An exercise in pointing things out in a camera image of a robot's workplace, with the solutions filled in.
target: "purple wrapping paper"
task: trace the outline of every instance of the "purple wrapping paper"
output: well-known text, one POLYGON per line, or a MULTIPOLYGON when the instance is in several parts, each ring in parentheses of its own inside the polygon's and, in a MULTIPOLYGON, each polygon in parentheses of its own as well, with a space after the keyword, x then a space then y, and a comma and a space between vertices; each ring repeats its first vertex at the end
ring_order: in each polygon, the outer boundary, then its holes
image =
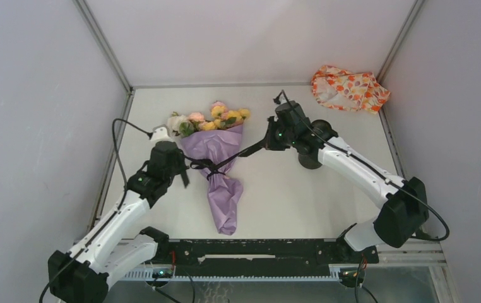
MULTIPOLYGON (((239 152, 241 148, 242 125, 228 130, 198 131, 187 138, 181 139, 185 154, 195 159, 210 159, 218 164, 239 152)), ((219 169, 227 173, 235 160, 219 169)), ((208 169, 200 170, 207 177, 208 169)), ((207 198, 213 214, 215 226, 221 234, 232 235, 237 230, 237 203, 244 188, 237 179, 231 179, 222 174, 210 177, 207 198)))

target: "flower bouquet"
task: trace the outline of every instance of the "flower bouquet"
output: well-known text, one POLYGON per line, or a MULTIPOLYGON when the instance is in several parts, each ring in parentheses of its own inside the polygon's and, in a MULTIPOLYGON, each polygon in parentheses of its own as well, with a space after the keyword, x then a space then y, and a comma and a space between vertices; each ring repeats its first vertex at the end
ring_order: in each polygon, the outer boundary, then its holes
MULTIPOLYGON (((176 136, 181 136, 185 155, 201 159, 200 163, 210 160, 208 164, 212 166, 239 152, 242 124, 250 117, 250 111, 229 110, 224 103, 215 102, 211 105, 211 116, 212 120, 206 120, 200 112, 188 116, 174 112, 167 125, 176 136)), ((233 162, 214 171, 209 168, 200 170, 209 180, 207 198, 215 226, 219 233, 225 235, 232 235, 237 230, 237 203, 244 190, 239 180, 225 175, 233 162)))

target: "white wall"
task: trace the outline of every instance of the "white wall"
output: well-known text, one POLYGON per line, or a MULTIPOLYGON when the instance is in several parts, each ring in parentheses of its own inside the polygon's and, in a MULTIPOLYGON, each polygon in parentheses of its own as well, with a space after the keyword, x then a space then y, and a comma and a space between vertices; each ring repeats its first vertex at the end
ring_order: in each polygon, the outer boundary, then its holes
POLYGON ((89 0, 132 85, 378 72, 413 0, 89 0))
POLYGON ((462 301, 481 302, 481 1, 427 1, 384 85, 404 165, 452 228, 462 301))
POLYGON ((124 99, 71 1, 0 1, 0 302, 85 231, 124 99))

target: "yellow flower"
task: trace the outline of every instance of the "yellow flower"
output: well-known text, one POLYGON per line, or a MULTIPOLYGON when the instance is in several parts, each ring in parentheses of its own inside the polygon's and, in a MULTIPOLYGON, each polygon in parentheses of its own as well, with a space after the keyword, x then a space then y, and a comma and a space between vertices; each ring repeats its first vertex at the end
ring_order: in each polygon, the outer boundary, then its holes
POLYGON ((215 106, 211 109, 211 116, 213 116, 213 118, 215 119, 219 119, 220 116, 225 112, 227 111, 227 108, 225 106, 215 106))
POLYGON ((241 116, 241 113, 236 111, 236 110, 230 110, 227 112, 227 117, 226 119, 230 119, 230 118, 237 118, 237 121, 242 119, 242 116, 241 116))
POLYGON ((214 122, 203 122, 199 124, 199 128, 202 131, 213 131, 217 128, 217 125, 214 122))
POLYGON ((239 113, 243 119, 250 118, 250 110, 249 109, 239 109, 239 113))

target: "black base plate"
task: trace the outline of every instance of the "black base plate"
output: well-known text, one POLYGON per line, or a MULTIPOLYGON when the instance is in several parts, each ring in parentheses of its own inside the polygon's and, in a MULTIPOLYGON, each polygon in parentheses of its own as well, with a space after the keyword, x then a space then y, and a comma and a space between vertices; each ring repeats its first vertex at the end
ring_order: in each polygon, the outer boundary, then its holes
POLYGON ((347 259, 337 253, 335 241, 325 239, 170 240, 169 258, 152 262, 175 263, 191 276, 328 276, 328 264, 378 263, 376 248, 353 252, 347 259), (205 258, 206 255, 227 255, 205 258), (235 258, 235 255, 270 255, 275 258, 235 258))

